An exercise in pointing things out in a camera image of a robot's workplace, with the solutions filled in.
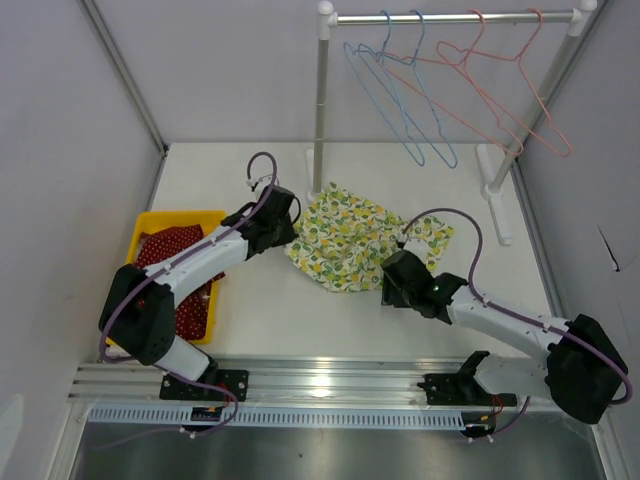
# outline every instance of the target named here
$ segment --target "red fabric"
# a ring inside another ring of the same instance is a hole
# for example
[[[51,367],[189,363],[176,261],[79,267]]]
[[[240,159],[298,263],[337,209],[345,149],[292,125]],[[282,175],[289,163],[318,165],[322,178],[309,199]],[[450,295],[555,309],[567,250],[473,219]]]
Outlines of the red fabric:
[[[145,268],[161,262],[202,238],[204,233],[200,225],[171,227],[152,235],[143,235],[141,240],[144,239],[144,245],[134,265]],[[203,294],[210,294],[212,283],[213,281],[207,282],[201,289],[185,298],[176,308],[176,333],[185,340],[199,340],[205,335],[209,299],[203,298]]]

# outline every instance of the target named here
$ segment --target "yellow basket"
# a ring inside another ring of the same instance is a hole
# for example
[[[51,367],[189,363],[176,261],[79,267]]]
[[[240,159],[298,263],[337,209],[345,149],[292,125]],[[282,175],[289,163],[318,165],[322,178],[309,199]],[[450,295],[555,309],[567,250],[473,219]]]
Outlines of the yellow basket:
[[[213,232],[220,222],[227,216],[221,210],[195,210],[184,212],[144,212],[138,216],[136,228],[131,238],[129,252],[127,253],[127,263],[133,263],[136,254],[138,241],[142,233],[153,234],[170,227],[189,227],[200,225],[204,235]],[[218,282],[213,282],[211,286],[211,297],[207,308],[207,328],[204,337],[199,340],[190,340],[194,345],[204,345],[210,343],[213,337],[213,326],[216,323],[216,297],[218,295]]]

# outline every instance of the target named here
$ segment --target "green and yellow patterned garment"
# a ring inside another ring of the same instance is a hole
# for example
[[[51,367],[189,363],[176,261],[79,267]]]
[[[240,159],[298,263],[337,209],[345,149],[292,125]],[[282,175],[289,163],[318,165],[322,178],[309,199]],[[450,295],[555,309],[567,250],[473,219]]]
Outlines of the green and yellow patterned garment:
[[[300,217],[299,237],[285,247],[296,267],[332,292],[359,292],[382,287],[380,264],[398,250],[396,241],[407,224],[399,216],[339,188],[335,183],[318,195]],[[424,259],[436,265],[453,228],[438,218],[425,217],[409,236],[429,245]]]

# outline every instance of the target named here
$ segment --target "white table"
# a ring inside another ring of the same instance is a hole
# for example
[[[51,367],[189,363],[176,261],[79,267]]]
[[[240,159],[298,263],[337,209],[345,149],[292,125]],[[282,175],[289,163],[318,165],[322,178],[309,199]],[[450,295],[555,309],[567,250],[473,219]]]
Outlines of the white table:
[[[226,210],[232,213],[253,195],[246,185],[246,163],[267,150],[278,161],[281,185],[306,202],[304,143],[173,144],[152,210]],[[485,248],[477,270],[486,291],[540,313],[549,313],[538,267],[511,182],[504,199],[514,233],[513,245],[498,244],[473,145],[457,145],[460,163],[449,169],[429,149],[418,167],[398,144],[328,144],[324,184],[336,182],[409,220],[428,208],[464,210],[480,223]],[[499,163],[501,151],[490,148]],[[270,162],[255,164],[254,175],[270,172]],[[467,276],[476,234],[463,218],[441,215],[456,229],[438,272]],[[203,350],[259,356],[338,356],[385,358],[467,357],[475,350],[518,353],[473,330],[428,320],[411,310],[380,305],[380,292],[329,293],[273,249],[238,265],[221,281],[214,339]]]

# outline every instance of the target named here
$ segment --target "gray floor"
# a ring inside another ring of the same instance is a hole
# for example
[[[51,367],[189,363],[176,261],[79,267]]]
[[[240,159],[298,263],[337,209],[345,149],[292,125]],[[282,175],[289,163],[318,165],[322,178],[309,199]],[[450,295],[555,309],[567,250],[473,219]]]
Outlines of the gray floor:
[[[526,415],[494,444],[468,445],[458,432],[233,427],[195,440],[163,432],[95,449],[149,428],[89,424],[72,478],[605,478],[590,429],[551,414]]]

